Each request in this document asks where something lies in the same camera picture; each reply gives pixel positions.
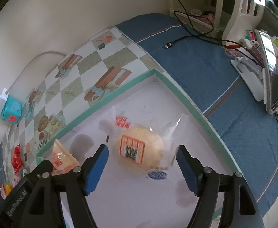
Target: small container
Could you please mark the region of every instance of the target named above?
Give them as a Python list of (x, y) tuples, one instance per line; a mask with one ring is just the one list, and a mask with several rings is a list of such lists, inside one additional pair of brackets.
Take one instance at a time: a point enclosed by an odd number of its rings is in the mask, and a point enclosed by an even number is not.
[(7, 101), (1, 112), (1, 119), (17, 124), (21, 117), (22, 104), (11, 96), (7, 97)]

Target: silver bolt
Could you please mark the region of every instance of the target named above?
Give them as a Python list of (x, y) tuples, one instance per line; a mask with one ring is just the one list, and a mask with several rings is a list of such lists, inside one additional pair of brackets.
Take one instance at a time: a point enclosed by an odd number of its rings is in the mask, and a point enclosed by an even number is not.
[(205, 173), (211, 173), (212, 172), (212, 169), (211, 169), (211, 167), (203, 167), (203, 171), (205, 172)]
[(235, 172), (235, 176), (237, 176), (238, 178), (241, 178), (241, 177), (242, 177), (242, 173), (239, 172), (239, 171), (236, 171), (236, 172)]
[(77, 173), (81, 171), (81, 167), (80, 166), (76, 166), (73, 168), (73, 172)]
[(42, 177), (43, 177), (43, 178), (48, 178), (48, 177), (49, 177), (49, 172), (44, 172), (44, 173), (42, 174)]

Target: white plastic chair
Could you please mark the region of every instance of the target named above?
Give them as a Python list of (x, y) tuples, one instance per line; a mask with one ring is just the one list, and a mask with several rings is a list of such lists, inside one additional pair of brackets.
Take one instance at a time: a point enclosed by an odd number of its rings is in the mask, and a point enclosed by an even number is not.
[(222, 39), (238, 42), (244, 36), (244, 30), (254, 30), (262, 19), (265, 0), (235, 0), (233, 13), (229, 20)]

